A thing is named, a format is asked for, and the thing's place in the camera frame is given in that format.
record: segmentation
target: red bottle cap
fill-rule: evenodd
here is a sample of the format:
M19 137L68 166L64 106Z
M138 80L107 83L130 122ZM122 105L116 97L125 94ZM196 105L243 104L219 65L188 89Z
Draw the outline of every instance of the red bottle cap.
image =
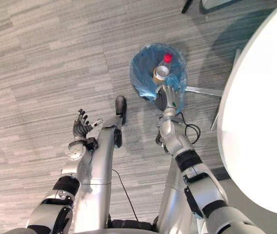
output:
M166 63L170 63L172 61L172 55L169 55L169 54L165 55L163 57L163 61L165 61Z

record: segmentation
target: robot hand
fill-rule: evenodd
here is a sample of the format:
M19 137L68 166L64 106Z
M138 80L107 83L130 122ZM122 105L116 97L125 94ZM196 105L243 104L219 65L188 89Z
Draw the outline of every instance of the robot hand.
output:
M77 112L77 117L74 122L73 127L73 135L75 138L75 141L77 140L86 140L86 135L88 132L90 132L94 127L98 126L103 122L102 119L98 119L92 124L89 124L89 121L86 119L88 118L88 115L85 114L85 111L80 109Z
M157 92L157 98L155 100L155 105L161 111L164 111L167 108L179 108L179 91L175 91L173 87L168 85L161 85Z
M162 85L157 93L155 105L163 111L159 120L159 134L156 143L173 156L187 150L193 150L191 142L185 135L185 124L176 117L179 108L179 91L173 87Z

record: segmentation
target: chair leg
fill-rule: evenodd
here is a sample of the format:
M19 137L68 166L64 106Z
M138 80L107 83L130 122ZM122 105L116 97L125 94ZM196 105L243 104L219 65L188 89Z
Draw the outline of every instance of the chair leg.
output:
M187 0L186 4L184 5L184 7L182 9L182 14L185 14L185 12L188 10L188 8L192 4L192 2L193 2L193 0Z

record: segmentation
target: plastic bottle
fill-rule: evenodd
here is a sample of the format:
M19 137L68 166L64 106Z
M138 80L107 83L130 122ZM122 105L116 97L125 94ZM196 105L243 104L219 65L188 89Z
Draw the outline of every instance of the plastic bottle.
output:
M166 54L159 65L154 69L153 82L156 85L160 85L165 82L167 76L170 73L172 55Z

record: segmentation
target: black joint band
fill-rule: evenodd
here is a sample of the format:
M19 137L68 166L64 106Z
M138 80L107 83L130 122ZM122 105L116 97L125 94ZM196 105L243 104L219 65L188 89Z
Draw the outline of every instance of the black joint band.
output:
M188 150L176 156L176 162L181 172L196 164L202 163L195 150Z
M218 208L226 207L226 206L227 206L227 205L226 205L225 201L223 201L223 200L216 200L216 201L211 202L211 203L209 203L208 205L206 205L206 206L202 209L202 211L203 211L203 213L205 214L205 216L206 216L207 218L209 218L209 215L210 215L213 211L217 210Z
M29 225L27 228L34 230L38 234L50 234L51 229L42 225Z
M56 182L53 190L64 190L75 196L77 194L79 186L80 182L77 179L70 176L63 176L59 178L59 180Z

